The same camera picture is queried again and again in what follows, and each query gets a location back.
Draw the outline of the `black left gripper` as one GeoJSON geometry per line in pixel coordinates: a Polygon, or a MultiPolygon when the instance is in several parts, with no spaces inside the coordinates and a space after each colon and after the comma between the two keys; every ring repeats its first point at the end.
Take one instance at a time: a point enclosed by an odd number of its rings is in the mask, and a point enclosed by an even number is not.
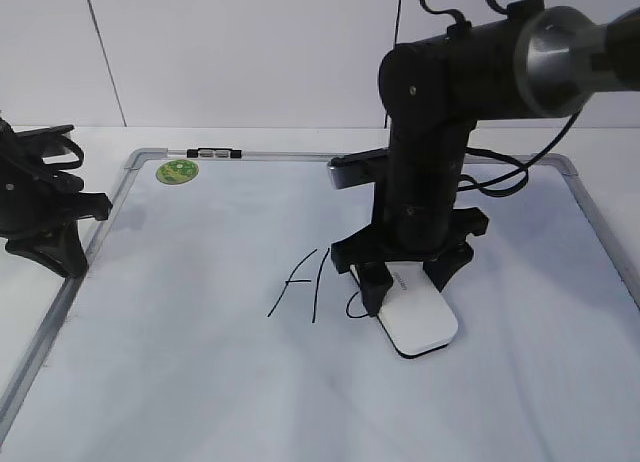
{"type": "Polygon", "coordinates": [[[88,262],[76,221],[107,220],[111,209],[105,193],[62,192],[1,159],[1,236],[11,255],[81,277],[88,262]]]}

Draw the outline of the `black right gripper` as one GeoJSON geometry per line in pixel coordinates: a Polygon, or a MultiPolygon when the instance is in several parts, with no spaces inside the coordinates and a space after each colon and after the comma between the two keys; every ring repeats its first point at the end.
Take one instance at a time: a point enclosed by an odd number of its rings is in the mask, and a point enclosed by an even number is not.
{"type": "Polygon", "coordinates": [[[478,208],[456,209],[459,178],[474,120],[426,131],[391,127],[386,177],[374,185],[371,223],[331,246],[342,274],[356,266],[363,306],[377,316],[391,274],[385,262],[424,262],[422,270],[442,292],[473,259],[466,242],[482,236],[488,217],[478,208]]]}

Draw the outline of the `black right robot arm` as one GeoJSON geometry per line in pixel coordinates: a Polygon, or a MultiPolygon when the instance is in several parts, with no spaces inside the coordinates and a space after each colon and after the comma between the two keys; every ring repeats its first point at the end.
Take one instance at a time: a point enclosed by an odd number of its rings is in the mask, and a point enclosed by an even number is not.
{"type": "Polygon", "coordinates": [[[474,255],[488,217],[455,207],[459,191],[504,197],[498,181],[463,174],[469,137],[489,120],[565,118],[574,123],[596,93],[639,87],[639,14],[599,25],[568,6],[520,0],[495,22],[474,25],[459,10],[438,37],[400,43],[383,58],[378,90],[390,118],[384,149],[336,157],[337,188],[374,187],[370,223],[335,242],[331,259],[357,281],[377,316],[392,288],[392,262],[418,262],[437,289],[474,255]]]}

